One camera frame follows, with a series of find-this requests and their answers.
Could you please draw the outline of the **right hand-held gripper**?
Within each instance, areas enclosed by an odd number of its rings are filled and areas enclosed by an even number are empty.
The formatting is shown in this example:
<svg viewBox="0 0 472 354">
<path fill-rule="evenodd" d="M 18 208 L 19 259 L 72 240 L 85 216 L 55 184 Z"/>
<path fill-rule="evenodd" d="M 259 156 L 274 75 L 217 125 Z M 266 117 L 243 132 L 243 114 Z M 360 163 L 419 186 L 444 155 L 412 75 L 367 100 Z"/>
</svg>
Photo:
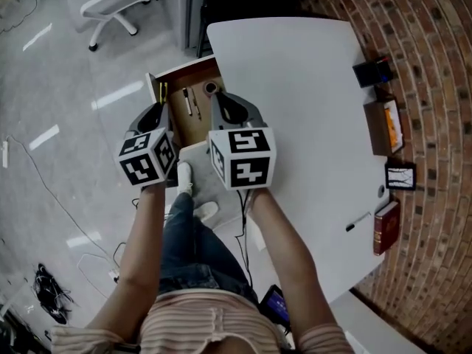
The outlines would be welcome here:
<svg viewBox="0 0 472 354">
<path fill-rule="evenodd" d="M 210 102 L 211 163 L 225 188 L 232 191 L 270 187 L 277 149 L 274 132 L 257 106 L 225 91 L 213 94 Z"/>
</svg>

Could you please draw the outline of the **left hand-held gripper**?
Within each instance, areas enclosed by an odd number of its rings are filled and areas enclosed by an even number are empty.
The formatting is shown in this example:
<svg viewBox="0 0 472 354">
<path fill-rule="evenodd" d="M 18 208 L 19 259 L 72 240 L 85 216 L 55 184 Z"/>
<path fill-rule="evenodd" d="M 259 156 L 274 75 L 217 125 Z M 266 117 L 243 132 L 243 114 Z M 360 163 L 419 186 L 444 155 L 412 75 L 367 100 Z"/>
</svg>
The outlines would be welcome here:
<svg viewBox="0 0 472 354">
<path fill-rule="evenodd" d="M 131 185 L 146 188 L 177 185 L 178 148 L 168 105 L 153 104 L 130 125 L 117 145 L 117 165 Z"/>
</svg>

